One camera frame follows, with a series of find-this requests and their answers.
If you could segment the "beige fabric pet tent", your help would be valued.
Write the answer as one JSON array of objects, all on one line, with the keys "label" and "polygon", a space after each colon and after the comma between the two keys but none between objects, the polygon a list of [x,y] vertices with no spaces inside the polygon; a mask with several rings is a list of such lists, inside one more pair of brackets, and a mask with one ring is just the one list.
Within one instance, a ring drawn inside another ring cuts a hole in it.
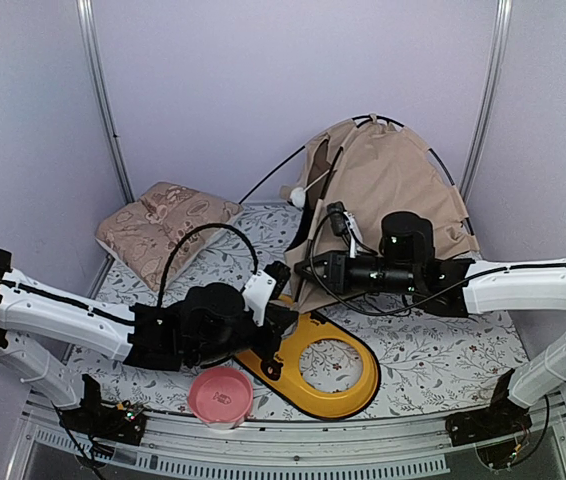
[{"label": "beige fabric pet tent", "polygon": [[305,151],[297,184],[281,191],[302,211],[285,253],[296,310],[392,293],[431,315],[468,316],[463,279],[480,247],[428,144],[407,127],[348,119]]}]

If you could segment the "black tent pole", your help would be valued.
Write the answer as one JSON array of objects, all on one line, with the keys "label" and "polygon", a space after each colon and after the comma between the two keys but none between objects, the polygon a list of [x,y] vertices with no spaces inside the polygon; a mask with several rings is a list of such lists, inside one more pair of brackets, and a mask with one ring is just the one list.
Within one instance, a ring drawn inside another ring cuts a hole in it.
[{"label": "black tent pole", "polygon": [[[451,179],[444,178],[431,161],[434,154],[421,137],[407,126],[382,123],[371,115],[366,120],[339,122],[321,132],[303,147],[327,138],[341,147],[340,162],[334,160],[334,177],[329,184],[333,193],[350,211],[358,224],[362,240],[376,244],[381,238],[381,220],[397,211],[413,212],[430,220],[437,255],[448,258],[460,251],[477,251],[478,242],[465,221],[466,206]],[[281,188],[288,201],[298,181]]]},{"label": "black tent pole", "polygon": [[[337,166],[333,167],[332,163],[334,160],[340,162],[340,151],[341,147],[331,145],[327,138],[306,146],[307,160],[299,187],[305,190],[309,184],[313,183],[313,185],[301,197],[302,216],[299,227],[285,252],[285,260],[291,269],[310,256],[345,249],[343,241],[331,232],[328,220],[316,237],[314,250],[310,251],[309,248],[309,240],[315,236],[318,223],[327,215],[328,203],[337,199],[329,192],[329,184],[337,168]],[[307,269],[307,272],[310,276],[309,280],[303,279],[299,274],[292,274],[292,297],[297,309],[306,313],[335,303],[335,300],[313,281],[311,270]]]}]

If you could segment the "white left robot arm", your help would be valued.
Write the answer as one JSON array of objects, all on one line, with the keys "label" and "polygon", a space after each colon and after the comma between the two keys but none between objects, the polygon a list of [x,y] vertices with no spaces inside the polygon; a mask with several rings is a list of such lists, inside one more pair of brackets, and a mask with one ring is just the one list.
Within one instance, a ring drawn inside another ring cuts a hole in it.
[{"label": "white left robot arm", "polygon": [[179,371],[250,351],[269,363],[298,314],[275,294],[288,268],[274,262],[242,289],[214,282],[195,286],[169,306],[99,303],[42,284],[11,264],[0,249],[0,362],[17,372],[91,434],[111,426],[96,400],[97,382],[66,370],[28,333],[96,351],[135,368]]}]

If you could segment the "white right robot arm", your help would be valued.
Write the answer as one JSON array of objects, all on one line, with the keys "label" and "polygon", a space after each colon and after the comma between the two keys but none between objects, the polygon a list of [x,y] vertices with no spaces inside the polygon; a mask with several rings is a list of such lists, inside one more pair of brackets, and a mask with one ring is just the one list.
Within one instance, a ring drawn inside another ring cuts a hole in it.
[{"label": "white right robot arm", "polygon": [[[465,318],[492,311],[566,311],[566,259],[528,263],[494,263],[435,256],[432,223],[413,212],[398,211],[381,221],[377,255],[362,247],[345,213],[323,218],[337,235],[348,236],[348,250],[314,251],[313,234],[295,273],[311,281],[340,304],[360,293],[406,294],[409,309],[430,315]],[[480,427],[500,436],[519,412],[566,383],[566,333],[528,363],[502,375]]]}]

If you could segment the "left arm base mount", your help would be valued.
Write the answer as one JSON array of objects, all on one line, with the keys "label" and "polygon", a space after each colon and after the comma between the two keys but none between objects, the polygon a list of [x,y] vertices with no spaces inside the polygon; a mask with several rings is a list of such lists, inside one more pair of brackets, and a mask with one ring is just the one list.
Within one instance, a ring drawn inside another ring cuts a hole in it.
[{"label": "left arm base mount", "polygon": [[139,446],[147,424],[143,405],[129,400],[106,404],[96,380],[83,374],[82,381],[83,397],[77,407],[60,410],[60,425],[91,439]]}]

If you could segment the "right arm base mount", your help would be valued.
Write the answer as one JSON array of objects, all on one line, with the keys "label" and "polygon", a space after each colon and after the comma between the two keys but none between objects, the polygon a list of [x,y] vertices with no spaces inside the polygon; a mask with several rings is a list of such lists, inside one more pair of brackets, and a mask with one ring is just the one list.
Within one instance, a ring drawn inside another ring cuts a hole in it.
[{"label": "right arm base mount", "polygon": [[509,440],[501,446],[478,449],[479,460],[488,468],[503,470],[522,460],[522,451],[529,444],[532,421],[528,407],[520,407],[508,399],[511,369],[497,381],[487,407],[454,413],[446,417],[445,429],[453,446],[462,446],[522,434],[520,440]]}]

